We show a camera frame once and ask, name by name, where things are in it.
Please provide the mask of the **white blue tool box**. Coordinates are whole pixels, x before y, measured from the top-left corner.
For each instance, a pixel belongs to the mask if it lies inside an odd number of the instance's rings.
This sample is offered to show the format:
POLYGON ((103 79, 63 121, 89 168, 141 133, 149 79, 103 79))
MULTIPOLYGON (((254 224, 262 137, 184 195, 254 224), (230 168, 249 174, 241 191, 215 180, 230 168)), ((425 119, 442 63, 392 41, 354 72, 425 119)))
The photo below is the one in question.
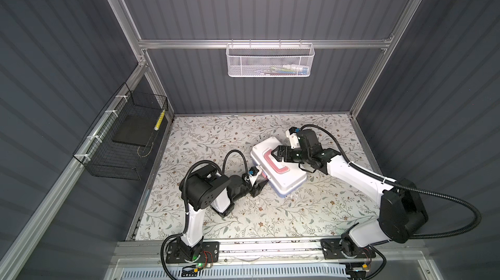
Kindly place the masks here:
POLYGON ((280 145, 277 138, 270 137, 252 147, 251 157, 276 194, 284 198, 306 182, 307 173, 298 164, 278 162, 272 156, 272 151, 280 145))

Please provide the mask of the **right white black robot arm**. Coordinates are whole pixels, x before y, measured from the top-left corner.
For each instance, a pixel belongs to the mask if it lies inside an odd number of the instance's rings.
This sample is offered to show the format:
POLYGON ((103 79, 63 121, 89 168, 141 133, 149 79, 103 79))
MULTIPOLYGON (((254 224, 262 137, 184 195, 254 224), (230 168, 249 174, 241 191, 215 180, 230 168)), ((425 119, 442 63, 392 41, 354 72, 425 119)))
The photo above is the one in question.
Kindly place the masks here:
POLYGON ((308 165, 353 186, 379 206, 372 220, 355 224, 341 235, 339 247, 347 258, 363 248, 380 242, 405 243, 428 221, 422 199, 410 181, 391 183, 393 179, 376 175, 347 159, 342 149, 324 148, 311 129, 289 130, 289 145, 279 145, 271 155, 278 162, 308 165))

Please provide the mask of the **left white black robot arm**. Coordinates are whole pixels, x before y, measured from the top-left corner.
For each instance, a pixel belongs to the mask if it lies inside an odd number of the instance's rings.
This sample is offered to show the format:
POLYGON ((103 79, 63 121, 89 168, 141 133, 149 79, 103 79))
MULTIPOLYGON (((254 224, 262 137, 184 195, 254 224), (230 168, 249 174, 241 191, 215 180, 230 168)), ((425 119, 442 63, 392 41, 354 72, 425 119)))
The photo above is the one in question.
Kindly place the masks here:
POLYGON ((242 176, 228 177, 209 160, 191 166, 179 186, 186 213, 184 230, 164 242, 163 262, 201 265, 217 262, 220 243, 204 240, 206 211, 211 208, 225 217, 233 211, 239 199, 259 195, 268 182, 264 172, 257 167, 252 167, 242 176))

